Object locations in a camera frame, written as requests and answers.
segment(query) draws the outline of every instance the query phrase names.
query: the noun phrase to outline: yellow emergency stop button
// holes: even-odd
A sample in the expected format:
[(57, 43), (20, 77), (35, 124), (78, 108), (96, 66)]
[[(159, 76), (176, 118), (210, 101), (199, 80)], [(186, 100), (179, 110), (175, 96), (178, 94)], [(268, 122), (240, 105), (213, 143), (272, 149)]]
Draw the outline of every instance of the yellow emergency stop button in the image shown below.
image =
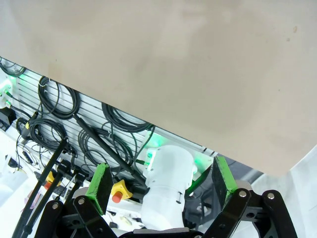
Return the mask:
[(129, 192), (129, 190), (125, 186), (124, 180), (121, 180), (112, 186), (111, 195), (112, 200), (115, 203), (119, 203), (121, 200), (125, 200), (132, 197), (132, 193)]

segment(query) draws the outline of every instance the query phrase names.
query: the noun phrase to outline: red button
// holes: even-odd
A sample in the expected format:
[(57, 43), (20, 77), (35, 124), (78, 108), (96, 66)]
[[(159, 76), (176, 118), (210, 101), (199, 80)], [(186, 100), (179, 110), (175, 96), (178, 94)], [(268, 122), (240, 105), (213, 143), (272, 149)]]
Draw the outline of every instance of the red button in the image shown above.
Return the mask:
[(50, 188), (51, 184), (52, 184), (51, 182), (45, 183), (44, 188), (45, 188), (46, 190), (48, 190), (48, 189)]
[(123, 194), (122, 192), (116, 192), (114, 194), (114, 196), (112, 196), (112, 200), (115, 202), (115, 203), (119, 203), (121, 201), (121, 198), (122, 198)]

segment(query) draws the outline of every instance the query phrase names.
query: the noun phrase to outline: green led light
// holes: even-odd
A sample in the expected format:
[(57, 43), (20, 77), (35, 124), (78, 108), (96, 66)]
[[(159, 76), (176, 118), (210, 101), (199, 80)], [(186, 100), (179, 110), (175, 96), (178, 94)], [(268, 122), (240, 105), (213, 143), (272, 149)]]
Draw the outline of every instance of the green led light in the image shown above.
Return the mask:
[(148, 168), (147, 168), (147, 170), (148, 171), (150, 171), (151, 170), (151, 168), (152, 168), (152, 164), (153, 164), (153, 161), (154, 161), (154, 158), (155, 158), (155, 154), (157, 153), (157, 151), (156, 150), (150, 150), (151, 152), (148, 152), (148, 156), (149, 156), (149, 154), (151, 154), (151, 160), (150, 160), (150, 162), (149, 162), (149, 166), (148, 166)]
[(0, 89), (2, 90), (3, 88), (11, 88), (12, 83), (9, 79), (6, 79), (4, 82), (0, 83)]
[(151, 148), (157, 148), (164, 145), (164, 143), (166, 143), (166, 138), (154, 133), (150, 141), (147, 143), (147, 146)]

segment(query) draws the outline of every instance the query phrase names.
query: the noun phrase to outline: black cable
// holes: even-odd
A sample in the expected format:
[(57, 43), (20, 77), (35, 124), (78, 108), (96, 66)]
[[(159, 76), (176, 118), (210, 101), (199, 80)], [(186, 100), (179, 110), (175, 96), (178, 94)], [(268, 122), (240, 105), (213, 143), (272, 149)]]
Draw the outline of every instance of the black cable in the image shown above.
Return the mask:
[(16, 152), (16, 157), (17, 157), (17, 161), (18, 161), (18, 170), (21, 168), (20, 155), (19, 155), (19, 152), (18, 152), (18, 144), (19, 144), (20, 138), (22, 138), (21, 135), (18, 136), (18, 138), (16, 140), (16, 143), (15, 143), (15, 152)]
[(25, 118), (18, 118), (18, 120), (16, 120), (16, 130), (19, 132), (20, 135), (22, 134), (22, 130), (27, 122), (28, 120)]
[(81, 168), (82, 170), (86, 171), (87, 173), (90, 173), (90, 172), (89, 172), (88, 170), (84, 169), (84, 168), (83, 168), (84, 166), (87, 166), (87, 168), (88, 168), (92, 173), (94, 173), (94, 171), (91, 170), (89, 167), (90, 167), (90, 166), (97, 167), (96, 165), (88, 165), (88, 164), (85, 162), (83, 165), (80, 166), (80, 168)]
[[(121, 157), (121, 154), (124, 155), (124, 157), (122, 158), (128, 165), (132, 165), (133, 163), (133, 153), (131, 148), (118, 136), (112, 134), (111, 132), (107, 131), (107, 130), (103, 130), (103, 129), (99, 129), (99, 128), (93, 128), (94, 132), (102, 137), (103, 139), (105, 139), (106, 143), (108, 145), (112, 145), (116, 151), (117, 154)], [(96, 150), (91, 150), (88, 148), (88, 140), (90, 139), (90, 135), (85, 131), (85, 130), (81, 130), (78, 134), (78, 144), (80, 149), (82, 150), (82, 152), (84, 153), (84, 158), (87, 157), (87, 159), (92, 162), (94, 165), (99, 164), (98, 161), (96, 161), (96, 159), (93, 157), (91, 152), (96, 152), (98, 153), (107, 163), (105, 157), (102, 155), (101, 152), (96, 151)], [(113, 172), (119, 172), (122, 170), (121, 166), (117, 166), (117, 167), (112, 167), (111, 171)]]
[(10, 94), (10, 92), (9, 92), (8, 90), (5, 90), (4, 92), (5, 92), (6, 95), (8, 95), (10, 98), (16, 100), (17, 102), (20, 102), (20, 103), (22, 103), (22, 104), (28, 106), (29, 108), (33, 109), (33, 110), (36, 111), (36, 112), (39, 111), (40, 106), (39, 106), (39, 108), (36, 109), (35, 107), (32, 107), (30, 104), (24, 102), (23, 100), (20, 100), (20, 99), (17, 99), (17, 98), (15, 98), (15, 97), (13, 97), (13, 95)]
[(67, 186), (70, 184), (70, 182), (73, 180), (74, 177), (75, 177), (75, 175), (70, 179), (70, 181), (68, 181), (66, 186), (63, 188), (63, 190), (59, 193), (59, 195), (54, 200), (59, 200), (60, 199), (61, 194), (65, 191), (65, 189), (67, 188)]
[(230, 167), (231, 165), (233, 165), (234, 163), (236, 163), (236, 161), (233, 161), (231, 164), (229, 164), (228, 166)]
[(2, 64), (1, 61), (2, 61), (2, 57), (0, 56), (0, 68), (3, 70), (3, 72), (5, 72), (6, 74), (12, 77), (15, 77), (15, 78), (20, 77), (26, 70), (26, 67), (21, 67), (21, 69), (18, 71), (9, 70), (9, 68), (12, 68), (13, 66), (15, 66), (16, 63), (14, 63), (11, 66), (6, 66)]
[[(51, 128), (52, 137), (54, 138), (54, 140), (44, 137), (44, 133), (42, 132), (43, 126), (48, 126)], [(50, 119), (39, 118), (30, 120), (29, 128), (32, 140), (40, 146), (51, 151), (55, 151), (57, 149), (61, 140), (68, 138), (64, 126)], [(56, 138), (53, 131), (55, 131), (60, 138)], [(65, 147), (65, 151), (69, 154), (76, 154), (76, 150), (69, 143)]]
[[(34, 146), (39, 146), (39, 150), (33, 149)], [(44, 151), (41, 151), (41, 146), (39, 144), (32, 145), (31, 150), (33, 150), (36, 153), (41, 153), (41, 154), (49, 151), (48, 149), (45, 149)]]
[(154, 133), (154, 130), (155, 130), (155, 126), (152, 125), (152, 130), (151, 130), (151, 134), (149, 136), (149, 138), (146, 140), (146, 142), (144, 142), (143, 146), (140, 148), (140, 150), (135, 154), (134, 158), (133, 158), (133, 164), (134, 164), (134, 168), (135, 170), (141, 175), (143, 176), (143, 174), (140, 172), (139, 168), (137, 167), (137, 158), (139, 156), (139, 154), (141, 153), (141, 151), (144, 149), (144, 147), (147, 145), (147, 143), (150, 141), (150, 139), (152, 138), (153, 136), (153, 133)]
[(11, 106), (11, 108), (15, 111), (18, 111), (18, 112), (21, 112), (23, 113), (24, 115), (26, 115), (28, 118), (31, 118), (30, 114), (28, 114), (26, 111), (22, 110), (22, 109), (19, 109), (19, 108), (16, 108), (15, 106)]
[(77, 91), (75, 91), (72, 88), (66, 87), (66, 90), (69, 92), (72, 101), (73, 101), (73, 107), (71, 110), (65, 112), (62, 111), (60, 109), (57, 108), (58, 106), (58, 101), (59, 101), (59, 84), (57, 82), (56, 86), (57, 86), (57, 101), (55, 102), (55, 105), (53, 105), (51, 103), (51, 100), (48, 97), (47, 94), (47, 85), (49, 83), (50, 79), (47, 77), (42, 77), (40, 79), (39, 82), (39, 88), (38, 88), (38, 94), (39, 94), (39, 98), (41, 100), (41, 103), (43, 104), (43, 106), (49, 110), (49, 113), (52, 113), (55, 117), (62, 119), (62, 120), (67, 120), (73, 117), (74, 114), (76, 114), (79, 110), (79, 106), (80, 106), (80, 96), (79, 93)]
[(145, 186), (145, 179), (134, 169), (132, 169), (131, 166), (128, 165), (114, 150), (112, 150), (112, 148), (84, 122), (84, 120), (82, 120), (76, 114), (74, 115), (74, 119), (101, 148), (103, 148), (118, 164), (123, 167), (124, 170), (129, 172), (142, 186)]
[(45, 168), (45, 165), (43, 164), (43, 161), (42, 161), (42, 154), (45, 153), (45, 152), (47, 152), (47, 151), (44, 150), (44, 151), (41, 152), (41, 146), (39, 145), (39, 159), (40, 159), (40, 161), (41, 161), (41, 164), (42, 164), (43, 168)]
[(74, 193), (76, 192), (76, 190), (78, 190), (78, 189), (80, 188), (80, 184), (81, 184), (81, 182), (80, 182), (80, 181), (77, 181), (77, 182), (74, 184), (73, 188), (71, 189), (70, 193), (69, 193), (68, 195), (65, 194), (65, 197), (67, 197), (67, 198), (66, 198), (64, 204), (67, 204), (67, 203), (69, 203), (69, 202), (71, 201), (71, 199), (73, 198), (73, 195), (74, 195)]
[(211, 171), (211, 165), (202, 173), (202, 175), (200, 175), (200, 177), (198, 179), (193, 181), (192, 185), (188, 189), (186, 189), (186, 191), (185, 191), (185, 198), (186, 199), (189, 197), (189, 195), (193, 191), (195, 191), (200, 185), (202, 185), (202, 183), (208, 177), (208, 174), (209, 174), (210, 171)]
[(129, 133), (138, 133), (143, 130), (151, 128), (152, 124), (148, 122), (135, 123), (124, 118), (118, 111), (118, 109), (102, 103), (102, 110), (107, 121), (109, 121), (115, 128)]
[(28, 165), (34, 167), (34, 168), (37, 169), (37, 170), (40, 170), (40, 166), (39, 166), (39, 168), (36, 167), (36, 165), (39, 165), (38, 161), (36, 160), (36, 158), (35, 158), (34, 156), (32, 156), (32, 154), (31, 154), (30, 151), (25, 150), (25, 145), (20, 145), (20, 144), (18, 144), (18, 148), (21, 148), (21, 149), (22, 149), (22, 151), (23, 151), (22, 154), (23, 154), (23, 156), (24, 156), (25, 158), (27, 158), (27, 159), (25, 160), (25, 159), (23, 158), (23, 156), (19, 155), (20, 158), (21, 158), (25, 163), (27, 163)]

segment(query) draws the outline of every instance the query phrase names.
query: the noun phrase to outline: beige board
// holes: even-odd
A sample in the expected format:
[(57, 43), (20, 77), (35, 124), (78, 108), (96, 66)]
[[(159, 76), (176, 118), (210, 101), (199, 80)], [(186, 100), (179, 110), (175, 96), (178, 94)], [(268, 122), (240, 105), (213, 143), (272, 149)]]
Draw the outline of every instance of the beige board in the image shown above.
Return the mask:
[(317, 142), (315, 0), (2, 0), (0, 56), (271, 175)]

